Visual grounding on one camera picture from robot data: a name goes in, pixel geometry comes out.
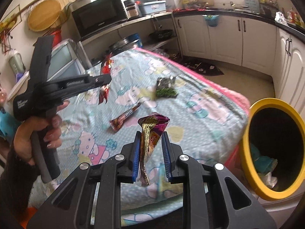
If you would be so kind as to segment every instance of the white kitchen cabinet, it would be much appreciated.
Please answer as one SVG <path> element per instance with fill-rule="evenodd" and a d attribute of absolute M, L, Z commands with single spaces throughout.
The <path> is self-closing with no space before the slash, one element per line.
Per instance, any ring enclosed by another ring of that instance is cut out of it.
<path fill-rule="evenodd" d="M 185 56 L 211 58 L 208 26 L 201 15 L 176 18 L 176 25 Z"/>
<path fill-rule="evenodd" d="M 300 116 L 302 117 L 303 121 L 305 121 L 305 106 L 299 112 Z"/>
<path fill-rule="evenodd" d="M 242 66 L 271 75 L 275 57 L 276 26 L 242 18 Z"/>
<path fill-rule="evenodd" d="M 283 90 L 283 82 L 285 79 L 285 73 L 287 68 L 287 49 L 290 34 L 286 31 L 277 28 L 277 41 L 276 41 L 276 52 L 272 70 L 272 79 L 275 90 L 275 97 L 280 98 Z"/>
<path fill-rule="evenodd" d="M 290 36 L 290 45 L 283 92 L 280 99 L 289 103 L 301 113 L 305 100 L 305 44 L 294 36 Z"/>
<path fill-rule="evenodd" d="M 231 64 L 242 64 L 242 19 L 219 16 L 218 25 L 209 27 L 211 59 Z"/>

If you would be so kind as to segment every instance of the hello kitty bedsheet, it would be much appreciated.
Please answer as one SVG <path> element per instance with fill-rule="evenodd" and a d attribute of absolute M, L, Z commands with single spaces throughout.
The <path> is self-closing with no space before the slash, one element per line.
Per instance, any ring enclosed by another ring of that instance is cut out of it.
<path fill-rule="evenodd" d="M 39 177 L 29 206 L 38 208 L 80 163 L 103 163 L 120 153 L 122 146 L 133 142 L 136 131 L 141 130 L 138 119 L 151 112 L 170 118 L 166 129 L 170 141 L 201 163 L 225 163 L 241 139 L 250 106 L 242 95 L 143 49 L 128 50 L 112 59 L 108 103 L 98 105 L 99 89 L 94 89 L 71 98 L 69 106 L 60 112 L 63 119 L 63 144 L 58 149 L 61 174 L 48 184 L 43 184 Z M 99 75 L 100 65 L 88 73 Z M 155 99 L 157 78 L 169 75 L 177 76 L 178 97 Z M 143 104 L 114 133 L 109 120 L 139 101 Z M 122 225 L 150 220 L 182 207 L 182 185 L 167 182 L 161 142 L 152 159 L 156 167 L 149 175 L 156 177 L 155 183 L 147 188 L 136 184 L 121 186 Z"/>

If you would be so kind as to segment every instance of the blue plastic container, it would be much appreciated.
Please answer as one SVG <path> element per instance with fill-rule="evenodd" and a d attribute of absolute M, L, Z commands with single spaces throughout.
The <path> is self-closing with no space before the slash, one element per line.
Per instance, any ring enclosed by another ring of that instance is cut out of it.
<path fill-rule="evenodd" d="M 142 15 L 149 15 L 166 11 L 165 2 L 166 1 L 145 2 L 138 6 Z"/>
<path fill-rule="evenodd" d="M 133 42 L 133 41 L 135 41 L 135 40 L 138 40 L 138 41 L 137 41 L 138 47 L 143 48 L 142 40 L 141 40 L 140 36 L 139 36 L 137 33 L 134 33 L 134 34 L 132 34 L 132 35 L 129 35 L 129 36 L 127 37 L 127 39 L 128 39 L 130 42 Z"/>

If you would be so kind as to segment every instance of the floor mat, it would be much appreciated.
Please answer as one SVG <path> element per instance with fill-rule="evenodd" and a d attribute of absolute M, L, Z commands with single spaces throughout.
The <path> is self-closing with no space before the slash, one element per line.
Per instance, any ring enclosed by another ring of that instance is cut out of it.
<path fill-rule="evenodd" d="M 201 74 L 203 76 L 220 76 L 224 73 L 216 66 L 200 61 L 199 59 L 192 59 L 183 64 L 185 67 Z"/>

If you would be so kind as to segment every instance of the white wall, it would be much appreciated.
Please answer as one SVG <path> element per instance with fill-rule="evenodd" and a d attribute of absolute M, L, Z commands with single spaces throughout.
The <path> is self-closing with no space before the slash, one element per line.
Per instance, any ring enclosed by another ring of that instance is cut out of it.
<path fill-rule="evenodd" d="M 33 0 L 13 0 L 6 10 L 4 17 L 8 15 L 8 13 L 10 13 L 10 11 L 17 5 L 20 4 L 20 8 L 22 9 L 32 1 Z M 42 36 L 46 31 L 33 32 L 29 30 L 27 25 L 26 11 L 23 12 L 21 16 L 22 22 L 19 23 L 11 32 L 13 39 L 10 40 L 10 43 L 11 47 L 16 49 L 21 54 L 26 69 L 29 69 L 34 50 L 33 44 L 36 42 L 37 38 Z M 12 87 L 15 85 L 15 76 L 9 67 L 7 60 L 8 54 L 4 56 L 4 54 L 0 53 L 0 84 L 5 91 L 9 93 Z"/>

